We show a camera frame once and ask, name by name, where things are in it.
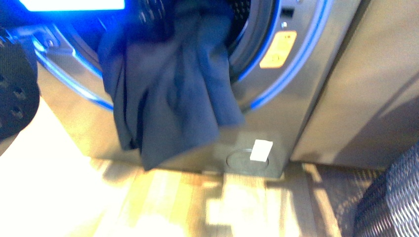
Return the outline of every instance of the side panel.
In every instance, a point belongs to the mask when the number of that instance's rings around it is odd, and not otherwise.
[[[384,168],[419,139],[419,2],[372,0],[292,160]]]

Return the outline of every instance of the gray appliance panel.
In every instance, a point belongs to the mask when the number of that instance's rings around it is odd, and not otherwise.
[[[171,159],[162,167],[278,178],[292,154],[358,5],[359,1],[334,1],[322,36],[304,66],[273,100],[246,114],[245,127],[224,130],[216,144]],[[245,151],[252,149],[255,139],[273,141],[268,166],[248,160]],[[229,166],[227,157],[234,157],[237,161]]]
[[[292,160],[385,168],[419,139],[419,4],[372,0]]]

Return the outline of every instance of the wooden floor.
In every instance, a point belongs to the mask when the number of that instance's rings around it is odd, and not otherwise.
[[[377,176],[299,163],[279,180],[144,172],[110,112],[43,68],[40,87],[36,118],[0,157],[0,236],[345,237]]]

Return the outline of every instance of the black perforated object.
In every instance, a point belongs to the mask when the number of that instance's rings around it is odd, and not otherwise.
[[[358,204],[354,236],[419,236],[419,143],[367,189]]]
[[[0,141],[25,128],[39,102],[33,48],[0,37]]]

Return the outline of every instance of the dark blue cloth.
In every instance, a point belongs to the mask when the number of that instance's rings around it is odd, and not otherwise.
[[[179,0],[174,34],[161,42],[129,37],[116,25],[104,35],[99,61],[124,150],[140,149],[145,170],[212,143],[219,126],[244,123],[224,45],[232,13],[218,0]]]

